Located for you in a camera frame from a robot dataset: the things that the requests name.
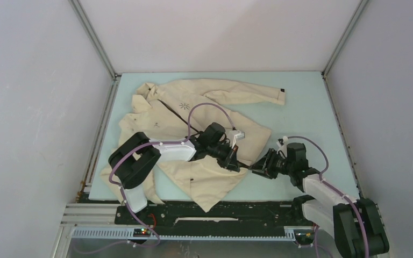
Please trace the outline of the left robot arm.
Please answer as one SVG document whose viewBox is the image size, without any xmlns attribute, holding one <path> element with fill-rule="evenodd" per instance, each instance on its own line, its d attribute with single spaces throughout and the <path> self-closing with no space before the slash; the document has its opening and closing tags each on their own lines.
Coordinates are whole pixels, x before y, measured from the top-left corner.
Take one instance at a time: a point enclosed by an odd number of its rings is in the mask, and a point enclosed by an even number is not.
<svg viewBox="0 0 413 258">
<path fill-rule="evenodd" d="M 237 159 L 237 142 L 244 138 L 243 131 L 233 128 L 227 132 L 218 123 L 173 141 L 157 141 L 144 132 L 137 132 L 110 155 L 111 174 L 116 175 L 118 180 L 109 181 L 118 185 L 129 208 L 127 216 L 134 223 L 142 224 L 148 218 L 143 182 L 158 163 L 193 162 L 211 157 L 216 161 L 216 167 L 239 172 L 241 165 Z"/>
</svg>

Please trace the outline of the beige zip jacket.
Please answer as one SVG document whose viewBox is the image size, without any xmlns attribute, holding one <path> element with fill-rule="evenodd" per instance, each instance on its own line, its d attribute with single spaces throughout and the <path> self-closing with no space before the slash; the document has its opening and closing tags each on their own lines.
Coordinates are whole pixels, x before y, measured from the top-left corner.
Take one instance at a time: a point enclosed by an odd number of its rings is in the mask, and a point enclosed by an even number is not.
<svg viewBox="0 0 413 258">
<path fill-rule="evenodd" d="M 181 140 L 189 133 L 217 122 L 226 130 L 243 131 L 238 159 L 246 165 L 256 161 L 270 138 L 271 130 L 229 105 L 268 102 L 285 104 L 283 89 L 219 79 L 175 80 L 166 84 L 144 83 L 132 96 L 132 112 L 119 121 L 119 145 L 137 132 L 155 140 Z M 245 177 L 221 168 L 211 157 L 199 161 L 168 161 L 159 165 L 168 178 L 204 211 L 209 211 Z"/>
</svg>

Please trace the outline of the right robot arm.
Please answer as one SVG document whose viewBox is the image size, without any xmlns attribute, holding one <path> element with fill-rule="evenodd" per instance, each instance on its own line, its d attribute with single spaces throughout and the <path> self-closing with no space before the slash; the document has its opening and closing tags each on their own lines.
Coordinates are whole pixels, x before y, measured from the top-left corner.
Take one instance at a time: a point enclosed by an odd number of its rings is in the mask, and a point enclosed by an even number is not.
<svg viewBox="0 0 413 258">
<path fill-rule="evenodd" d="M 304 195 L 293 200 L 292 220 L 313 222 L 327 232 L 342 257 L 371 257 L 389 252 L 390 244 L 376 204 L 354 198 L 329 183 L 311 166 L 303 143 L 279 143 L 250 166 L 252 173 L 268 179 L 287 175 Z"/>
</svg>

